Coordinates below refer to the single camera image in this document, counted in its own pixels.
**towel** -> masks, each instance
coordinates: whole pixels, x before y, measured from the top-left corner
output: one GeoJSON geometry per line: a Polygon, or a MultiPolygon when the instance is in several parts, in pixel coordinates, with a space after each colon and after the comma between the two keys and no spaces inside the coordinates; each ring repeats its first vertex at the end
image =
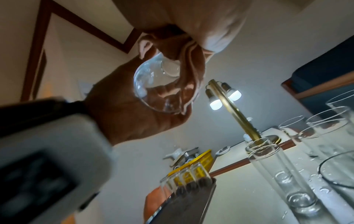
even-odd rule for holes
{"type": "Polygon", "coordinates": [[[136,29],[147,33],[139,41],[148,50],[180,61],[180,77],[168,87],[179,90],[180,112],[197,97],[206,61],[222,51],[244,24],[252,0],[113,0],[136,29]]]}

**yellow container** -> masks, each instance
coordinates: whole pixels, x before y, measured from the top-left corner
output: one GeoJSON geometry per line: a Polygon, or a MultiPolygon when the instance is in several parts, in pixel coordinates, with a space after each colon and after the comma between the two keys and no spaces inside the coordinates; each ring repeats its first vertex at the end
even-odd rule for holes
{"type": "MultiPolygon", "coordinates": [[[[204,168],[209,172],[211,169],[211,166],[213,165],[213,156],[211,155],[211,149],[207,150],[206,152],[203,152],[202,154],[200,154],[197,158],[193,159],[192,161],[190,161],[189,163],[184,164],[183,166],[171,171],[168,176],[171,176],[174,173],[177,173],[181,170],[183,170],[186,167],[190,167],[192,164],[200,162],[204,168]]],[[[192,182],[193,178],[191,177],[190,174],[186,174],[183,176],[183,179],[186,183],[192,182]]],[[[182,183],[179,180],[175,180],[177,182],[177,184],[180,186],[182,185],[182,183]]]]}

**hand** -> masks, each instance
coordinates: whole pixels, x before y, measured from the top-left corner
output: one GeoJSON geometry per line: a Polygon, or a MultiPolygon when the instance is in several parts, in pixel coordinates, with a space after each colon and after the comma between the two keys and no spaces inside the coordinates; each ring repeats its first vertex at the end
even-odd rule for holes
{"type": "Polygon", "coordinates": [[[185,123],[192,113],[191,105],[185,115],[157,112],[134,95],[134,73],[153,56],[154,51],[149,51],[143,60],[135,57],[119,66],[94,85],[84,101],[89,114],[112,145],[167,131],[185,123]]]}

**light bulb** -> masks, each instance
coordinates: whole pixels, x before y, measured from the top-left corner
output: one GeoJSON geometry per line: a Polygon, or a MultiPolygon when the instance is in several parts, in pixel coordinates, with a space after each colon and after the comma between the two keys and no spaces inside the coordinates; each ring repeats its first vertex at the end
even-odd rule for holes
{"type": "Polygon", "coordinates": [[[238,90],[233,90],[228,92],[228,98],[232,101],[240,99],[242,94],[238,90]]]}
{"type": "Polygon", "coordinates": [[[215,99],[213,100],[211,103],[210,103],[210,107],[213,109],[213,110],[218,110],[222,107],[222,102],[221,100],[219,99],[215,99]]]}

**ceiling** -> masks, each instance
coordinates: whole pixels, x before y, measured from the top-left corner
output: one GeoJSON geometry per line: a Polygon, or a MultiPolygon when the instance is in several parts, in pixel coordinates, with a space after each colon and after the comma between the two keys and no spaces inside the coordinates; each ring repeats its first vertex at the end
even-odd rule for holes
{"type": "Polygon", "coordinates": [[[112,0],[54,0],[120,43],[133,27],[119,12],[112,0]]]}

